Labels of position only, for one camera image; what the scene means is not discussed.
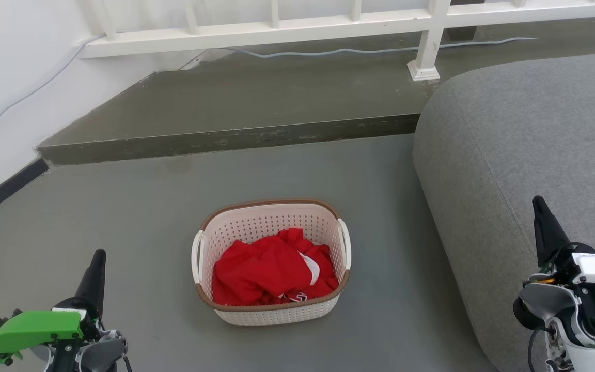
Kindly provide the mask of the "black wall baseboard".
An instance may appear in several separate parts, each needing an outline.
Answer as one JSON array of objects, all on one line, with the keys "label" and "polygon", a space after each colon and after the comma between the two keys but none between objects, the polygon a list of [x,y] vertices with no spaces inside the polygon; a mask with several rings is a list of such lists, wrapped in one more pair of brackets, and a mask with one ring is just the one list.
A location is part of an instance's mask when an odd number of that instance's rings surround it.
[{"label": "black wall baseboard", "polygon": [[14,193],[19,192],[19,190],[31,183],[31,181],[45,174],[48,169],[48,164],[43,158],[36,158],[21,171],[0,184],[0,204],[13,196]]}]

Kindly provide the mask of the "red garment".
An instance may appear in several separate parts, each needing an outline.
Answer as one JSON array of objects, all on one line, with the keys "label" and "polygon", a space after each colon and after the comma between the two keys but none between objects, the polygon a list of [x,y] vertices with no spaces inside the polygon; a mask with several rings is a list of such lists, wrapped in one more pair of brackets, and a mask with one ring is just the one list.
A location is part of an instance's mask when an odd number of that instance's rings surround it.
[{"label": "red garment", "polygon": [[266,306],[325,297],[338,289],[330,247],[290,228],[253,243],[234,241],[215,262],[212,300],[223,306]]}]

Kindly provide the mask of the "white metal railing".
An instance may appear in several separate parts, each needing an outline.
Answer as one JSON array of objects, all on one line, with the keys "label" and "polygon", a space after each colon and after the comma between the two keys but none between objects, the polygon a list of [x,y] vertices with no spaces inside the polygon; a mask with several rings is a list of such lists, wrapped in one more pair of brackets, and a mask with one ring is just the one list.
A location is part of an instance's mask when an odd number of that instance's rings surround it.
[{"label": "white metal railing", "polygon": [[435,61],[447,28],[595,18],[595,0],[503,0],[465,5],[453,5],[451,1],[428,0],[425,8],[363,13],[362,0],[350,0],[350,11],[345,15],[283,20],[279,16],[279,1],[269,0],[269,21],[203,26],[197,21],[191,0],[184,0],[185,27],[120,32],[104,0],[90,0],[104,36],[81,47],[80,57],[233,49],[421,32],[416,57],[407,68],[414,81],[422,82],[440,77]]}]

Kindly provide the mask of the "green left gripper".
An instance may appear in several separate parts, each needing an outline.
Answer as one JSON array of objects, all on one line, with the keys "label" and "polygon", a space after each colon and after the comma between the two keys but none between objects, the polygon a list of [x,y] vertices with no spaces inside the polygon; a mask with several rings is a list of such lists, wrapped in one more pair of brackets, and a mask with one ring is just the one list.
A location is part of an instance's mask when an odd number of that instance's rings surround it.
[{"label": "green left gripper", "polygon": [[101,336],[106,278],[106,251],[97,249],[78,285],[75,297],[64,299],[49,311],[19,312],[0,327],[0,364],[35,346],[58,346],[74,341],[87,346]]}]

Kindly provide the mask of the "white perforated plastic laundry basket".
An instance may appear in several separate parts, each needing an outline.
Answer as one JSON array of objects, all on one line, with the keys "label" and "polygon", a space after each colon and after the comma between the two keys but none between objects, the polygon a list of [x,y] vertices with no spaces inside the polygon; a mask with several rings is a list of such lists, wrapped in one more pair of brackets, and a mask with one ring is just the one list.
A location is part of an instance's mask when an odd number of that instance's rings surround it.
[{"label": "white perforated plastic laundry basket", "polygon": [[[303,302],[266,306],[223,306],[212,300],[213,266],[234,241],[253,243],[279,231],[299,228],[315,245],[330,247],[330,257],[340,282],[325,297]],[[198,296],[227,323],[266,327],[304,322],[328,315],[349,282],[352,243],[347,225],[338,212],[317,200],[257,201],[218,210],[201,226],[192,242],[192,278]]]}]

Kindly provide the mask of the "grey fabric sofa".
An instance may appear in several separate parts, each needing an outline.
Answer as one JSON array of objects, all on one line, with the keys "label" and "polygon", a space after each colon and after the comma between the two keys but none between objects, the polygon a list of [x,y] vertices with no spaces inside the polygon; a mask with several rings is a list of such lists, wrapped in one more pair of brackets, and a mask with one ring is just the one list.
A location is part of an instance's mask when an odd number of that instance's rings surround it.
[{"label": "grey fabric sofa", "polygon": [[512,305],[538,270],[532,198],[595,248],[595,54],[451,78],[421,113],[413,160],[482,351],[529,372]]}]

